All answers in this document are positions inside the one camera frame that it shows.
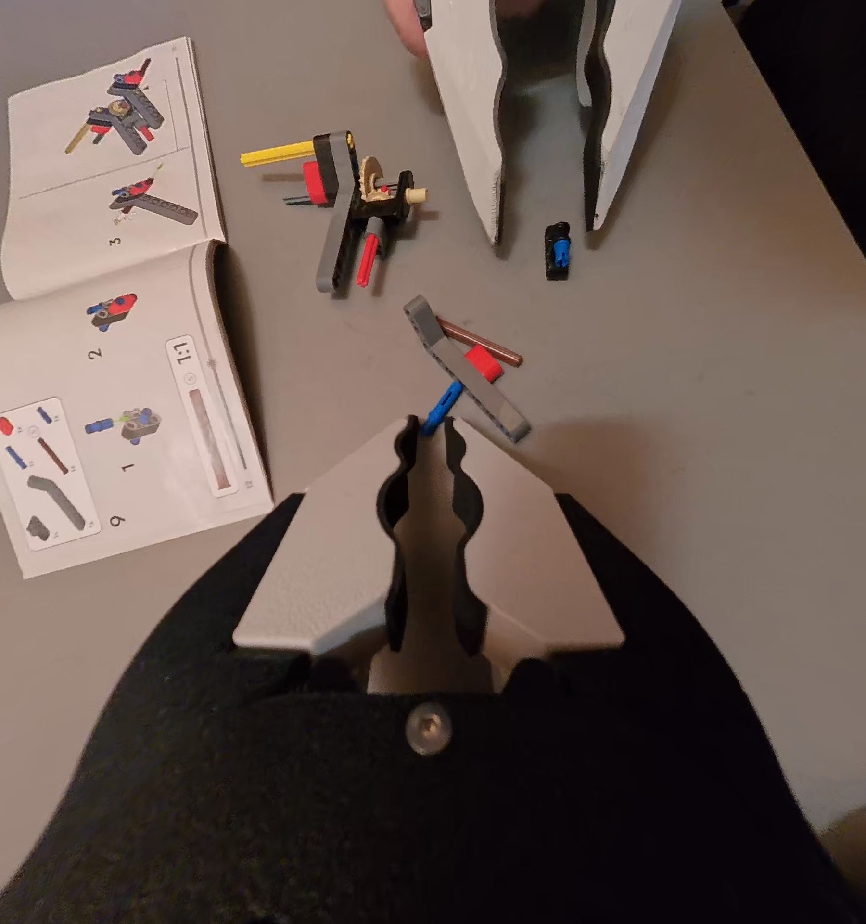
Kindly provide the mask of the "partly built lego assembly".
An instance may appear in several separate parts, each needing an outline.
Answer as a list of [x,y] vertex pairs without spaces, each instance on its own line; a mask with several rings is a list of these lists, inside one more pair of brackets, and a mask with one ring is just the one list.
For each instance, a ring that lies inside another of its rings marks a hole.
[[373,156],[360,158],[348,130],[317,134],[309,141],[279,145],[240,155],[242,166],[266,167],[300,162],[302,182],[284,197],[287,205],[313,206],[330,212],[316,272],[316,288],[337,294],[348,280],[354,248],[362,245],[356,283],[369,285],[378,260],[413,210],[426,204],[428,191],[418,187],[409,170],[391,179]]

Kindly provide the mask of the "black lego connector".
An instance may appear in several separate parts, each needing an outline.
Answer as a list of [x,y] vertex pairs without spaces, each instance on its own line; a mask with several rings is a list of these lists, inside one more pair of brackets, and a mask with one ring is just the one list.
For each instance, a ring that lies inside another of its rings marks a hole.
[[566,221],[547,225],[544,232],[544,255],[545,255],[545,276],[549,281],[567,280],[569,278],[570,266],[568,269],[558,270],[552,265],[551,246],[556,237],[568,236],[571,240],[571,226]]

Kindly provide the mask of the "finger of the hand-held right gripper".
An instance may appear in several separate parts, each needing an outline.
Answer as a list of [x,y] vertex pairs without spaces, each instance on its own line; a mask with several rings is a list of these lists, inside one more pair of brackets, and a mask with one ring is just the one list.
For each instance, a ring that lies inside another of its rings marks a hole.
[[604,224],[630,163],[681,1],[585,1],[576,51],[586,109],[586,231]]
[[467,189],[493,246],[502,230],[504,150],[498,125],[506,58],[494,1],[424,1],[422,29]]

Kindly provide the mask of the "open lego instruction booklet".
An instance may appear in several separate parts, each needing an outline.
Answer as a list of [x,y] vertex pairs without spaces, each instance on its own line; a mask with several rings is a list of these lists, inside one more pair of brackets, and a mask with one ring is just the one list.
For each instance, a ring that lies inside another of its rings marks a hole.
[[0,514],[23,578],[273,506],[187,37],[8,101]]

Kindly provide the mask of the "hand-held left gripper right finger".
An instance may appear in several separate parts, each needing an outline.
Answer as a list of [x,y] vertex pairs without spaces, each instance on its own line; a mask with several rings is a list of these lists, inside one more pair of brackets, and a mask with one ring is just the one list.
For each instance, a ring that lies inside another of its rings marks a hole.
[[555,492],[467,422],[448,418],[443,433],[463,528],[455,630],[488,662],[494,690],[522,661],[619,649],[624,631]]

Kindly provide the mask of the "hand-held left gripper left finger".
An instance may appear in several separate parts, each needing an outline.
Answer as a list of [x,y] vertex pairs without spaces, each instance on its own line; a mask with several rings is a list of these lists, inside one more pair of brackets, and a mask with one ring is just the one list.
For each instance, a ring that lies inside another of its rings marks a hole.
[[371,664],[401,650],[408,590],[396,528],[420,424],[396,419],[307,488],[232,634],[256,683],[372,693]]

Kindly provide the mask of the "person's right hand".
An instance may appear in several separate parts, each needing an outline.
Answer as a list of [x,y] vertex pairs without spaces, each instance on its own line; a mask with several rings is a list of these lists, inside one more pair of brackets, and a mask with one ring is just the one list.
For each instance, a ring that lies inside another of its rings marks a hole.
[[425,32],[414,1],[385,0],[385,10],[404,48],[418,59],[428,57]]

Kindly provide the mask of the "brown lego axle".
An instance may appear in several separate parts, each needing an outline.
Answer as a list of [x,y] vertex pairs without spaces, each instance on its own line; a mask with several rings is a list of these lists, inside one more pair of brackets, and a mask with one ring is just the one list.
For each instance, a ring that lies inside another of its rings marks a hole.
[[469,346],[481,347],[497,360],[510,365],[513,368],[519,368],[523,363],[523,356],[513,350],[501,346],[485,337],[468,331],[444,318],[436,315],[437,322],[441,330],[452,340]]

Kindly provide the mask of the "grey bent lego liftarm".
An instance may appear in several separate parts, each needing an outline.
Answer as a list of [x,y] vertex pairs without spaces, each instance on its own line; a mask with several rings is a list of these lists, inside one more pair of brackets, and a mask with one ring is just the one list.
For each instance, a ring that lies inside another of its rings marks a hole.
[[404,314],[427,353],[508,439],[517,443],[530,432],[529,421],[450,341],[424,297],[418,295],[404,305]]

